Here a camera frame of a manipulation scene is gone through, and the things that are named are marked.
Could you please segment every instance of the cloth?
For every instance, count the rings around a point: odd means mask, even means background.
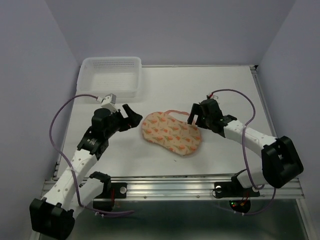
[[[142,122],[142,136],[149,143],[161,145],[180,156],[190,155],[200,146],[200,130],[194,123],[190,125],[170,116],[171,112],[189,115],[176,110],[153,112]]]

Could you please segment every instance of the white table surface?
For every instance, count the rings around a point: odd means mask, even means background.
[[[249,66],[144,67],[142,73],[139,96],[119,101],[129,103],[143,117],[167,110],[190,112],[193,103],[205,100],[207,93],[230,88],[243,92],[253,101],[256,117],[250,127],[271,135]],[[217,95],[224,115],[233,115],[243,123],[251,118],[252,108],[241,95],[233,92],[219,92]],[[88,100],[77,100],[73,105],[63,147],[70,159],[91,125],[94,110],[100,107],[99,103],[83,103],[86,101]],[[187,117],[182,116],[180,119],[186,121]],[[94,171],[112,177],[211,175],[237,173],[245,168],[241,145],[210,130],[201,129],[201,134],[203,142],[198,151],[181,157],[159,145],[146,142],[142,138],[141,126],[117,132],[110,138],[108,149],[87,176]],[[247,150],[247,157],[250,167],[261,166],[260,158],[250,150]],[[58,177],[66,167],[62,158]]]

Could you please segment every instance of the lavender wall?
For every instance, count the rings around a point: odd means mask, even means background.
[[[258,64],[294,0],[46,0],[79,63]]]
[[[320,236],[320,1],[297,0],[258,68],[278,135],[304,164],[301,185]]]
[[[74,94],[79,68],[43,0],[1,1],[0,33],[0,239],[25,240],[29,204],[57,158],[50,121]],[[57,139],[68,114],[57,122]]]

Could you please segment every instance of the white mesh basket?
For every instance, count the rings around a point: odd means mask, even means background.
[[[76,89],[100,97],[133,98],[142,75],[139,57],[89,57],[81,65]]]

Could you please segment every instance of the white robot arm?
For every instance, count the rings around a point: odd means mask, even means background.
[[[219,189],[215,189],[216,198],[242,197],[244,193],[250,197],[258,197],[259,192],[249,188],[265,184],[281,188],[303,172],[303,165],[290,138],[267,136],[246,127],[234,116],[224,116],[218,102],[210,97],[199,104],[193,104],[189,124],[192,124],[195,115],[198,127],[210,129],[239,144],[243,143],[245,128],[245,147],[256,153],[262,161],[262,168],[251,169],[249,172],[247,165],[247,169],[233,176],[230,182],[216,182],[215,186],[219,186]]]
[[[109,146],[109,138],[116,132],[135,128],[142,116],[125,104],[124,118],[115,106],[115,95],[97,98],[101,107],[94,111],[91,126],[77,146],[69,167],[42,199],[34,199],[29,206],[32,229],[55,239],[65,240],[71,233],[75,218],[92,199],[111,190],[111,177],[94,172],[84,185],[80,184]]]

